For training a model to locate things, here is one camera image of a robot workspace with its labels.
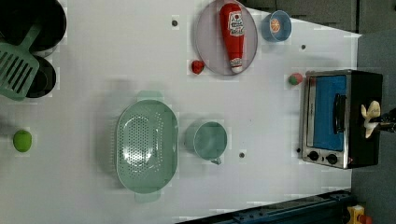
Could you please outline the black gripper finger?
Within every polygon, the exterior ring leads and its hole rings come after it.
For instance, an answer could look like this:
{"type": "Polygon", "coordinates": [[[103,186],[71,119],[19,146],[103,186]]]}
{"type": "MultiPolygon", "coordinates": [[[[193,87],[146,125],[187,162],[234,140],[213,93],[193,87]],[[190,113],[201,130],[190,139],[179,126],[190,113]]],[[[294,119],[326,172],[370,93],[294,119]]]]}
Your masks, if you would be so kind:
{"type": "Polygon", "coordinates": [[[396,108],[391,109],[388,113],[380,117],[381,122],[396,122],[396,108]]]}
{"type": "Polygon", "coordinates": [[[388,132],[395,133],[396,132],[396,123],[386,123],[386,122],[376,122],[375,129],[379,132],[388,132]]]}

